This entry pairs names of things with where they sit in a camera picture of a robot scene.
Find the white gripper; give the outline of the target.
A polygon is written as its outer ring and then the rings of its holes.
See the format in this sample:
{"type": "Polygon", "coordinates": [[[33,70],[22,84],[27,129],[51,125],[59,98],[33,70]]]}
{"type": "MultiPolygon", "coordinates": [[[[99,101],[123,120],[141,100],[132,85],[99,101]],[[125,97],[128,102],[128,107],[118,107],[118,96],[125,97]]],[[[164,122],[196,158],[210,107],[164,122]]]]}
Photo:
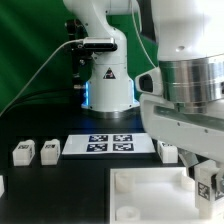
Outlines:
{"type": "Polygon", "coordinates": [[[178,155],[186,168],[199,163],[195,154],[224,163],[224,99],[210,102],[205,114],[183,114],[162,97],[143,93],[140,113],[151,138],[181,148],[178,155]]]}

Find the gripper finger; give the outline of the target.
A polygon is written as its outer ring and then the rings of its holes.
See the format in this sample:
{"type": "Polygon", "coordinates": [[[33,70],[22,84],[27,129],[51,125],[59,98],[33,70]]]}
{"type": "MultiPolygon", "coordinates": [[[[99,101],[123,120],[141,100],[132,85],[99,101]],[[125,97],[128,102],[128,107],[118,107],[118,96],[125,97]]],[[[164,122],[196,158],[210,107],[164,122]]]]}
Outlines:
{"type": "Polygon", "coordinates": [[[224,193],[224,167],[221,167],[216,175],[217,191],[224,193]]]}

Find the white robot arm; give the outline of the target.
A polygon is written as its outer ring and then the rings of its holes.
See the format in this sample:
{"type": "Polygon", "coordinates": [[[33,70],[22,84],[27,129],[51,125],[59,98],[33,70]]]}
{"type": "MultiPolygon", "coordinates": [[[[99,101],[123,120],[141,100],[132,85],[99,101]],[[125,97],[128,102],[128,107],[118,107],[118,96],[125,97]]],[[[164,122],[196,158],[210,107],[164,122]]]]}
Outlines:
{"type": "Polygon", "coordinates": [[[85,109],[117,115],[136,104],[145,131],[178,147],[192,178],[209,172],[211,188],[224,193],[224,0],[63,2],[93,53],[85,109]],[[151,70],[130,79],[126,38],[106,18],[133,12],[158,53],[151,70]]]}

